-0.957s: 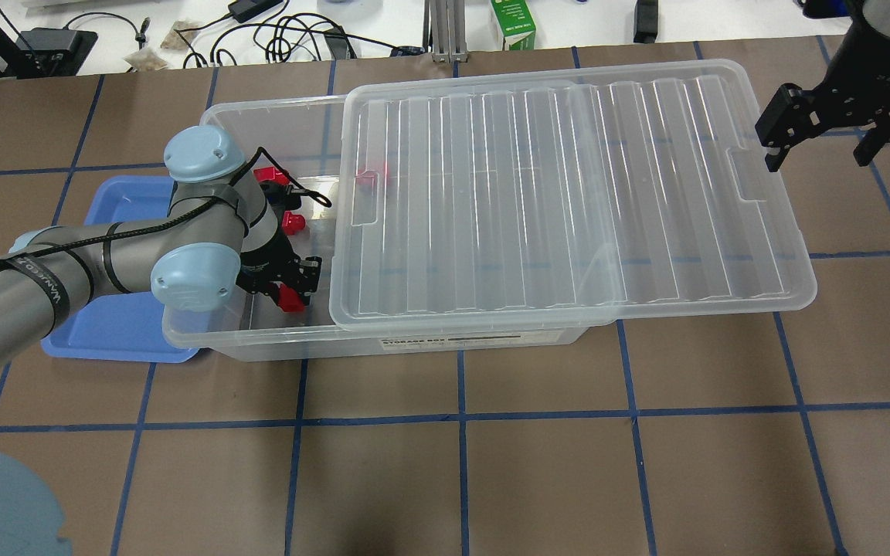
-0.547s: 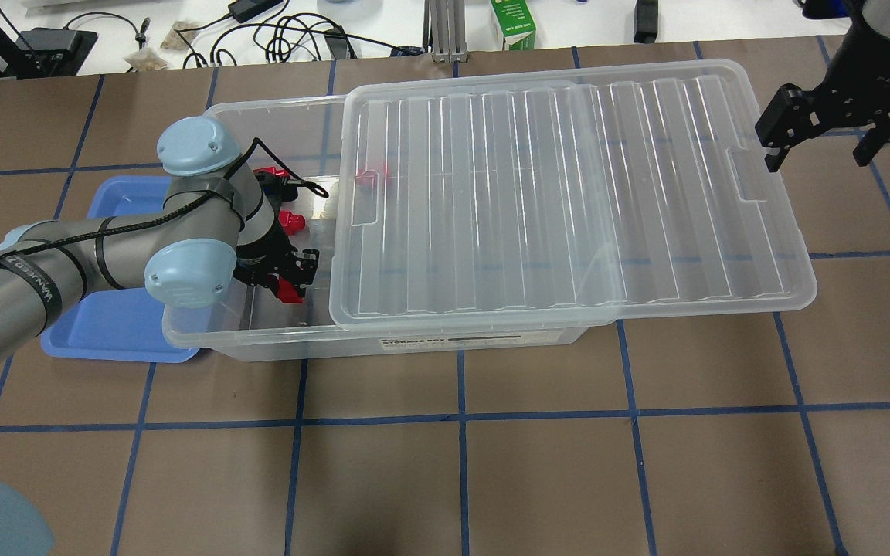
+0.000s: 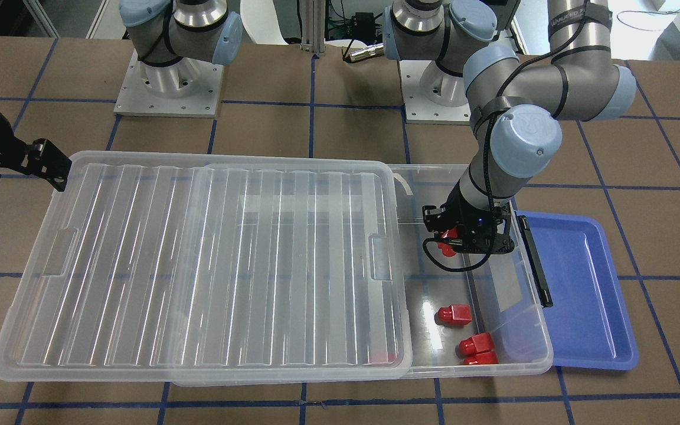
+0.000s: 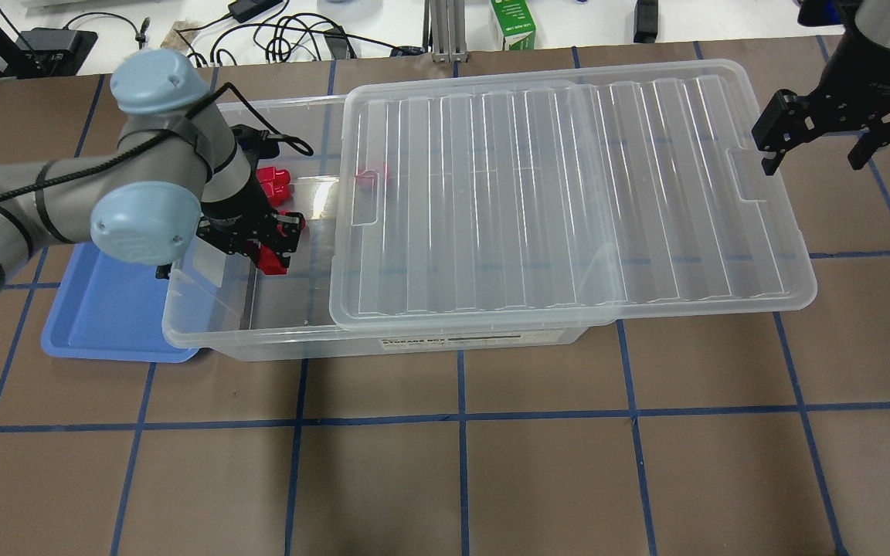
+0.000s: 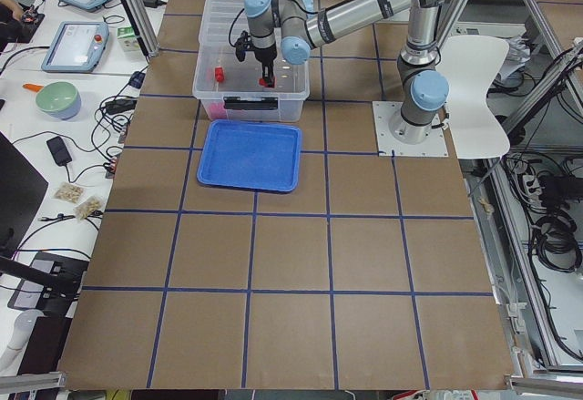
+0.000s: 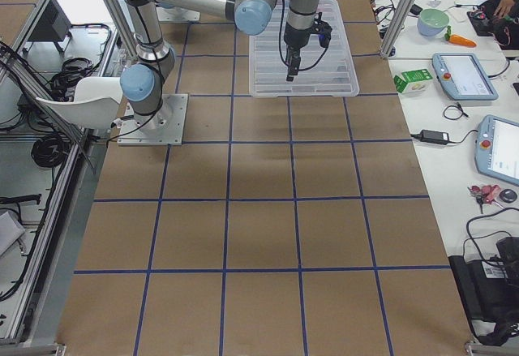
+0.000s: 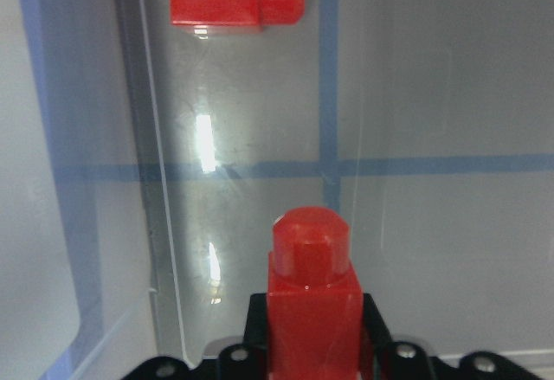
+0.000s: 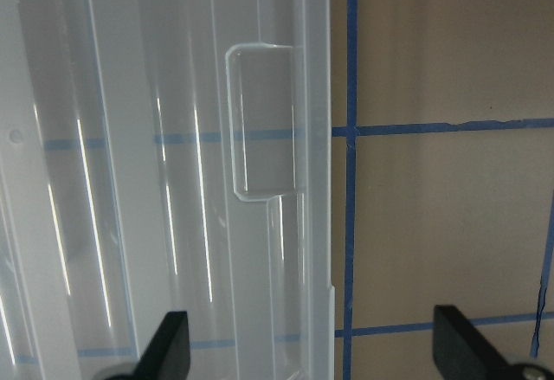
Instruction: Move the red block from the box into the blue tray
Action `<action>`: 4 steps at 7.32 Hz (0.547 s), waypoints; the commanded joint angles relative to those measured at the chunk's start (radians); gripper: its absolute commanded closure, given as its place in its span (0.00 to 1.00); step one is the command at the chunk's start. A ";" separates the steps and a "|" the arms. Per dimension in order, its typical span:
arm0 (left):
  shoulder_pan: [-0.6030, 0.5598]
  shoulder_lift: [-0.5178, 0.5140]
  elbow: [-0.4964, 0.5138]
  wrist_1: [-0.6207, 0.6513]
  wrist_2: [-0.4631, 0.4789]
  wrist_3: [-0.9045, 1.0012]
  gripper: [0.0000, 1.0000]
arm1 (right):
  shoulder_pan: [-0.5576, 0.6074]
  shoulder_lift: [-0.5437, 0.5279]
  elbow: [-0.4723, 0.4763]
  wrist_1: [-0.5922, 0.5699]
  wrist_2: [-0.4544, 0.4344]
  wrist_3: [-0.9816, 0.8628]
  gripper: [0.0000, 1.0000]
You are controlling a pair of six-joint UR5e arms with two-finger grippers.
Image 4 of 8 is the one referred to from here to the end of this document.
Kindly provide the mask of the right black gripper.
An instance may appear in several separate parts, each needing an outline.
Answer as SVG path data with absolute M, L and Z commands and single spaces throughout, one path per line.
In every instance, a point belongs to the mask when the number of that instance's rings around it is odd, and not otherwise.
M 890 49 L 855 31 L 844 34 L 811 92 L 773 93 L 752 137 L 764 174 L 774 176 L 788 151 L 838 131 L 861 131 L 847 157 L 855 171 L 890 145 Z

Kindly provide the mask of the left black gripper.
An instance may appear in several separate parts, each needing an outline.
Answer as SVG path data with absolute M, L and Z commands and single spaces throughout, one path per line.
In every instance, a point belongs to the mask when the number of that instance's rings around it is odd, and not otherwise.
M 225 200 L 202 202 L 201 209 L 195 235 L 222 253 L 244 256 L 256 263 L 259 247 L 265 244 L 278 254 L 284 253 L 290 262 L 299 249 L 301 232 L 283 235 L 278 228 L 280 211 L 268 203 L 258 181 L 248 181 Z

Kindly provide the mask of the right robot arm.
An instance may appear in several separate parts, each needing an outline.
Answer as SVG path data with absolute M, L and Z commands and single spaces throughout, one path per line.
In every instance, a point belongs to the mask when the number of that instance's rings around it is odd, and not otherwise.
M 777 90 L 753 124 L 763 172 L 773 175 L 791 149 L 838 131 L 858 131 L 848 162 L 859 170 L 890 145 L 890 1 L 799 7 L 801 25 L 840 24 L 844 32 L 816 87 L 806 94 Z

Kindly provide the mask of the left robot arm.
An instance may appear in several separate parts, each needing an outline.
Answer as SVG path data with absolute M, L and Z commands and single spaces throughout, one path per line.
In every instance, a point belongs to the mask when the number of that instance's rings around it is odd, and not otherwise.
M 311 156 L 303 139 L 261 117 L 228 124 L 218 98 L 182 53 L 135 53 L 110 91 L 127 123 L 108 156 L 0 164 L 0 293 L 53 244 L 91 242 L 108 256 L 152 266 L 158 278 L 201 240 L 284 274 L 307 219 L 281 211 L 256 173 L 282 145 Z

